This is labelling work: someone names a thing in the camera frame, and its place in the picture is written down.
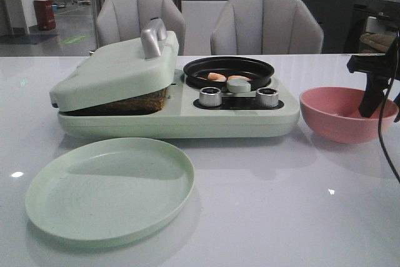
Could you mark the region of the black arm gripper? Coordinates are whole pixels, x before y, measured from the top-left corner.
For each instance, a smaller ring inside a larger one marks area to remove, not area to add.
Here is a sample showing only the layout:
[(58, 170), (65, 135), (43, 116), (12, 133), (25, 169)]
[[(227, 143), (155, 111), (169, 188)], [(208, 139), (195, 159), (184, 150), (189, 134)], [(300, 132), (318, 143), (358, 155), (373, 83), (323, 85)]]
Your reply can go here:
[(359, 105), (362, 117), (370, 118), (384, 100), (384, 90), (389, 87), (389, 78), (399, 80), (399, 38), (386, 53), (377, 53), (359, 41), (360, 53), (353, 54), (347, 63), (350, 73), (366, 73), (366, 88)]

